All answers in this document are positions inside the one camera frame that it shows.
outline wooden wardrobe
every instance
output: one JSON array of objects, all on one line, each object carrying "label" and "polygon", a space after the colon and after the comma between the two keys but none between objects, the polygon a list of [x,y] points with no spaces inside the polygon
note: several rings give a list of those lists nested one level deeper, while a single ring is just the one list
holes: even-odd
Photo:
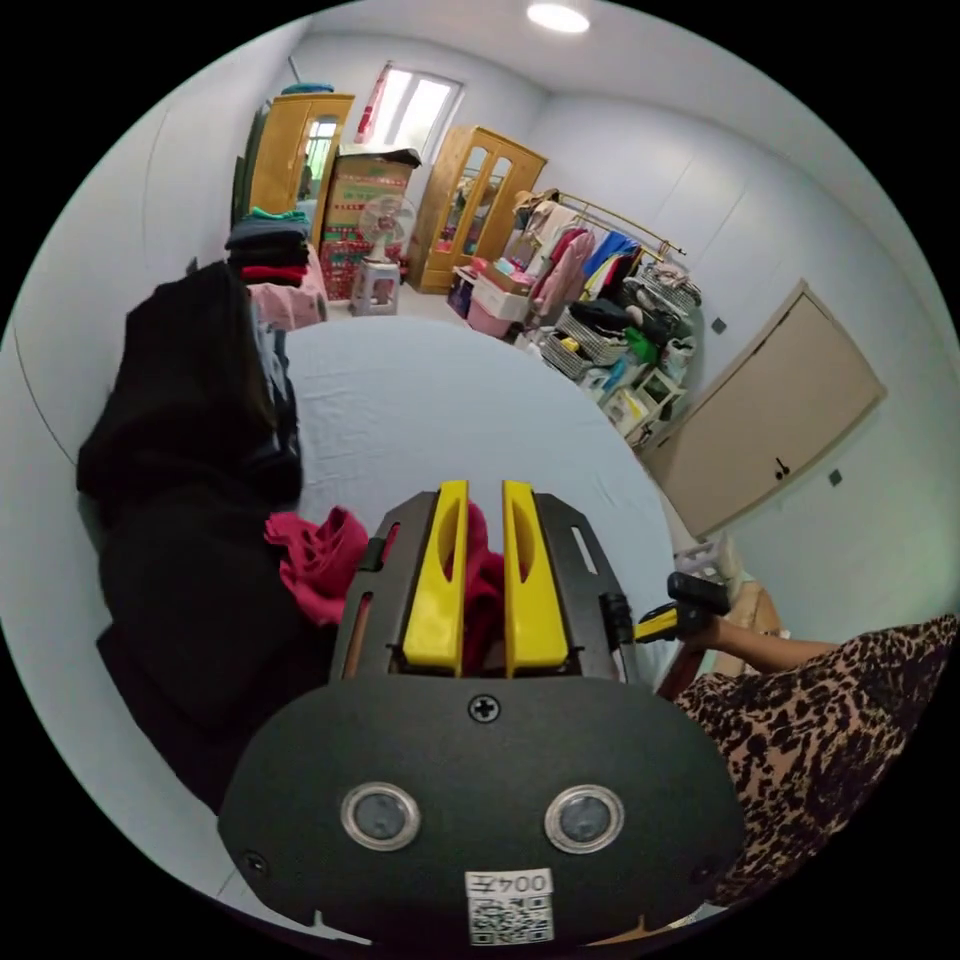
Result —
[{"label": "wooden wardrobe", "polygon": [[410,240],[407,277],[420,293],[446,293],[456,267],[495,260],[513,231],[513,198],[532,190],[546,158],[483,127],[444,138]]},{"label": "wooden wardrobe", "polygon": [[353,94],[344,93],[275,97],[257,148],[250,209],[286,213],[299,203],[312,216],[315,247],[320,245],[330,172],[353,101]]},{"label": "wooden wardrobe", "polygon": [[701,537],[790,484],[885,396],[856,344],[801,281],[640,460]]}]

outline plastic stool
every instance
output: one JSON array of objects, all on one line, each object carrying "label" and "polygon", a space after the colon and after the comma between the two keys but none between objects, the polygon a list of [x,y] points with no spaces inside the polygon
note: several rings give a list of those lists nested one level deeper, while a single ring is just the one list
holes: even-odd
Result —
[{"label": "plastic stool", "polygon": [[350,312],[355,317],[396,316],[399,294],[399,264],[361,260],[353,281]]}]

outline pink storage box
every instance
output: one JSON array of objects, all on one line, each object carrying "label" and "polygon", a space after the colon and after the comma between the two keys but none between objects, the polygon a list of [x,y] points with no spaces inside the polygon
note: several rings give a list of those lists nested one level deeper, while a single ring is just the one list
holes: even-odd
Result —
[{"label": "pink storage box", "polygon": [[470,312],[467,314],[467,323],[478,333],[485,333],[490,337],[502,340],[510,329],[510,320],[498,320],[491,316],[476,300],[470,301]]}]

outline white bedsheet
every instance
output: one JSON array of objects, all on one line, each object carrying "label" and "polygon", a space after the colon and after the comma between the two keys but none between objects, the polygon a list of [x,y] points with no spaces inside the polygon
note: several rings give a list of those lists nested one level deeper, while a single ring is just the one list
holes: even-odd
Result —
[{"label": "white bedsheet", "polygon": [[[501,483],[519,480],[590,520],[639,618],[667,601],[673,550],[656,487],[596,404],[491,337],[414,317],[363,317],[287,338],[304,462],[300,513],[343,506],[373,532],[391,508],[469,481],[501,550]],[[653,685],[676,642],[640,648]]]}]

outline yellow handle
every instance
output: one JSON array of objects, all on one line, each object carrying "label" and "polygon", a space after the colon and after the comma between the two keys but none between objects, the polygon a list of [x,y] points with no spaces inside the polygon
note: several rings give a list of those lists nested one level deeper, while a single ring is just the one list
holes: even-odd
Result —
[{"label": "yellow handle", "polygon": [[562,666],[567,636],[528,483],[503,484],[503,560],[507,676]]},{"label": "yellow handle", "polygon": [[403,638],[411,666],[456,677],[463,655],[467,502],[465,480],[441,485]]},{"label": "yellow handle", "polygon": [[650,620],[642,620],[633,628],[633,639],[638,643],[644,643],[655,639],[657,634],[675,633],[677,629],[677,608],[671,607],[665,610],[659,616]]}]

